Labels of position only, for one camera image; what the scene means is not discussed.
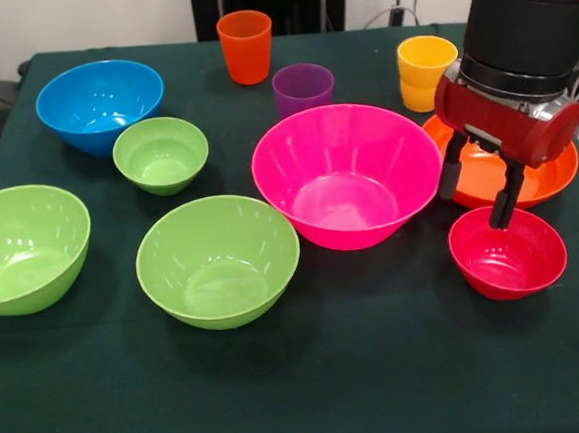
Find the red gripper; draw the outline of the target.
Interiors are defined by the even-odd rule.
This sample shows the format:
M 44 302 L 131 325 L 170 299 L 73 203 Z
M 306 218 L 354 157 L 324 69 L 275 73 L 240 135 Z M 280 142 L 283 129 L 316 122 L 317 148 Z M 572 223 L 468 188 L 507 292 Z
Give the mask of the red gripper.
M 571 143 L 579 125 L 579 102 L 566 94 L 546 101 L 509 99 L 485 92 L 452 63 L 435 92 L 437 117 L 453 135 L 442 165 L 439 196 L 453 198 L 461 175 L 460 155 L 468 140 L 505 163 L 505 185 L 497 193 L 489 217 L 492 229 L 506 230 L 524 180 L 524 165 L 538 167 L 552 161 Z

